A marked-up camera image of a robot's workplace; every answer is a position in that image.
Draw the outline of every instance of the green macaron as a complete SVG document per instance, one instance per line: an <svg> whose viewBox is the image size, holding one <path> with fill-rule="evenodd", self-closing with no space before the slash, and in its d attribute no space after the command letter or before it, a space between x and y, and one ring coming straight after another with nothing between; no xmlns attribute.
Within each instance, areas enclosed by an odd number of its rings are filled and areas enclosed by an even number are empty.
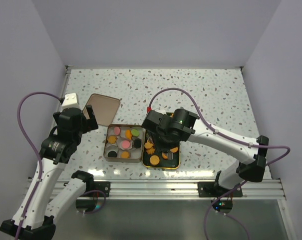
<svg viewBox="0 0 302 240"><path fill-rule="evenodd" d="M131 133L132 133L133 136L136 136L136 137L138 137L140 135L139 131L136 130L136 129L132 129Z"/></svg>

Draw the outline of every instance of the open tin lid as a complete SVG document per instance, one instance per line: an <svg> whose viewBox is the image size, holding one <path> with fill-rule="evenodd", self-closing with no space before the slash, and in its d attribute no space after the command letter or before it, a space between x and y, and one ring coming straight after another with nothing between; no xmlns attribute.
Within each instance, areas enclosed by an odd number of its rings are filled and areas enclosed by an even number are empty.
<svg viewBox="0 0 302 240"><path fill-rule="evenodd" d="M100 94L92 94L85 105L91 105L98 125L109 126L120 106L120 99ZM83 114L88 119L86 108Z"/></svg>

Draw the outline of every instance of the speckled white surface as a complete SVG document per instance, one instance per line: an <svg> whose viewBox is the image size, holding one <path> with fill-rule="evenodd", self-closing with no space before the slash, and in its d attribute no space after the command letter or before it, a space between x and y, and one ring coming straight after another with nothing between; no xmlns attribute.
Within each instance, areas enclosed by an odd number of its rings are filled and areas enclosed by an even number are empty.
<svg viewBox="0 0 302 240"><path fill-rule="evenodd" d="M188 91L211 123L244 136L259 136L239 69L74 69L66 93L78 93L81 107L91 94L119 98L113 123L142 124L151 97L169 87ZM159 95L152 105L158 107L196 112L187 96L175 91ZM141 162L107 162L103 157L106 130L100 126L82 137L60 179L70 179L76 170L87 171L95 179L214 179L217 171L234 162L231 156L190 142L181 143L181 164L176 170L150 169ZM268 167L264 178L271 179Z"/></svg>

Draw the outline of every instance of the orange cookie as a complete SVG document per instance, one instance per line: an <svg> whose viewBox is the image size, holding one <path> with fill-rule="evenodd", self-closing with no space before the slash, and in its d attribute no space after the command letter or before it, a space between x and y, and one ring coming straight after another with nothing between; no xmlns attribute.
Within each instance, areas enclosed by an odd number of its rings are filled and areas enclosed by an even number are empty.
<svg viewBox="0 0 302 240"><path fill-rule="evenodd" d="M123 158L123 159L128 159L129 157L130 157L130 153L128 151L124 151L121 154L121 158Z"/></svg>
<svg viewBox="0 0 302 240"><path fill-rule="evenodd" d="M109 136L108 138L107 138L107 141L109 142L109 143L111 143L111 144L115 144L115 142L116 142L116 140L117 140L117 137L116 136Z"/></svg>
<svg viewBox="0 0 302 240"><path fill-rule="evenodd" d="M149 141L147 141L147 142L144 144L144 147L145 147L146 149L150 149L152 146L153 146L153 144L151 144Z"/></svg>
<svg viewBox="0 0 302 240"><path fill-rule="evenodd" d="M151 147L150 149L146 150L147 154L151 155L153 153L155 153L155 149L153 147Z"/></svg>
<svg viewBox="0 0 302 240"><path fill-rule="evenodd" d="M163 159L168 159L167 153L164 153L164 152L163 152L163 153L162 153L162 158L163 158Z"/></svg>
<svg viewBox="0 0 302 240"><path fill-rule="evenodd" d="M125 131L125 137L130 140L132 139L132 133L131 133L130 129Z"/></svg>
<svg viewBox="0 0 302 240"><path fill-rule="evenodd" d="M178 151L178 147L175 147L175 148L172 148L170 151L172 152L172 153L176 153L177 151Z"/></svg>
<svg viewBox="0 0 302 240"><path fill-rule="evenodd" d="M156 166L157 164L160 163L160 158L156 155L153 155L150 158L150 163L151 163L151 165Z"/></svg>

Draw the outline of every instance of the black bracket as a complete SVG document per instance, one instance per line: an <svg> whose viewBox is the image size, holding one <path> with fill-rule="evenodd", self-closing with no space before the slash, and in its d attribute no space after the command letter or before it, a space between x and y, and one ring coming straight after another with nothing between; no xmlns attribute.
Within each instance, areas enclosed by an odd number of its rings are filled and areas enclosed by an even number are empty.
<svg viewBox="0 0 302 240"><path fill-rule="evenodd" d="M210 189L213 189L214 182L213 181L199 181L197 183L197 190L199 191L199 197L200 198L217 198L221 195L216 195L209 191ZM241 198L243 196L242 188L239 187L236 191L233 192L234 198Z"/></svg>
<svg viewBox="0 0 302 240"><path fill-rule="evenodd" d="M95 181L95 189L105 193L106 197L110 195L111 183L109 181Z"/></svg>
<svg viewBox="0 0 302 240"><path fill-rule="evenodd" d="M100 190L105 193L105 196L108 198L110 195L111 183L109 181L95 181L91 190Z"/></svg>

